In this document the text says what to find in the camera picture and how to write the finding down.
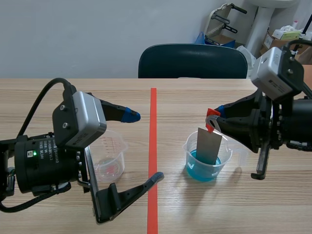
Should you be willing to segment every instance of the white sink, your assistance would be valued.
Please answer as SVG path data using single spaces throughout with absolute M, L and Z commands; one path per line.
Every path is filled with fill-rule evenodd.
M 299 0 L 248 0 L 251 4 L 266 8 L 287 8 Z
M 254 19 L 252 30 L 248 36 L 246 48 L 254 55 L 258 56 L 261 44 L 268 30 L 275 8 L 291 7 L 300 0 L 247 0 L 251 4 L 258 6 L 257 16 Z

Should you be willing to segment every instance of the blue liquid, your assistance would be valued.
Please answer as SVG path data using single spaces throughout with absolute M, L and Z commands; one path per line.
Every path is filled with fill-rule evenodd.
M 191 155 L 196 158 L 196 150 L 193 150 L 191 152 Z M 196 162 L 195 160 L 193 160 L 190 164 L 192 165 L 192 167 L 190 167 L 190 165 L 188 165 L 189 162 L 186 162 L 186 167 L 187 167 L 187 172 L 189 173 L 189 175 L 199 181 L 203 181 L 203 182 L 207 182 L 207 181 L 212 181 L 214 180 L 217 175 L 215 175 L 215 173 L 219 172 L 222 167 L 205 167 L 202 164 L 199 164 L 198 162 Z M 216 165 L 220 165 L 221 161 L 219 158 L 217 158 Z

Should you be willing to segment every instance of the table surface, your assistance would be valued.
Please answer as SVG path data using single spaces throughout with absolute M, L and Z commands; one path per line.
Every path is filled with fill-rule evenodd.
M 14 138 L 46 79 L 0 79 L 0 139 Z M 204 127 L 208 107 L 236 101 L 254 92 L 250 80 L 236 79 L 75 79 L 78 90 L 124 105 L 141 113 L 140 122 L 109 122 L 129 144 L 119 191 L 148 177 L 150 88 L 157 88 L 158 170 L 165 179 L 158 184 L 160 234 L 310 234 L 312 230 L 312 156 L 281 147 L 271 151 L 267 178 L 253 180 L 258 156 L 249 154 L 247 166 L 237 167 L 234 156 L 217 180 L 201 183 L 184 172 L 182 145 L 189 134 Z M 57 85 L 43 99 L 28 135 L 51 131 L 51 114 L 61 102 Z M 33 198 L 16 195 L 7 206 Z M 0 213 L 1 233 L 110 233 L 145 234 L 147 194 L 113 222 L 98 226 L 89 194 L 72 189 L 15 214 Z

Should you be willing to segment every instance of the measuring cup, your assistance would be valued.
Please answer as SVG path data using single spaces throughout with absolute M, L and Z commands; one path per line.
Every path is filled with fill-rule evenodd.
M 196 159 L 197 131 L 192 133 L 183 145 L 183 149 L 186 152 L 186 169 L 190 176 L 199 181 L 211 181 L 215 179 L 232 157 L 233 151 L 228 148 L 227 142 L 228 140 L 222 135 L 215 165 L 205 164 Z
M 121 135 L 107 130 L 90 148 L 97 180 L 104 183 L 117 180 L 125 169 L 124 152 L 128 149 Z

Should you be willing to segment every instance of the chair backrest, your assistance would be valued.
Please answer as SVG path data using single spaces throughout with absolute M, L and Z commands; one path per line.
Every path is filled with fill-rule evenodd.
M 235 49 L 198 44 L 155 45 L 144 51 L 139 78 L 243 78 L 247 61 Z

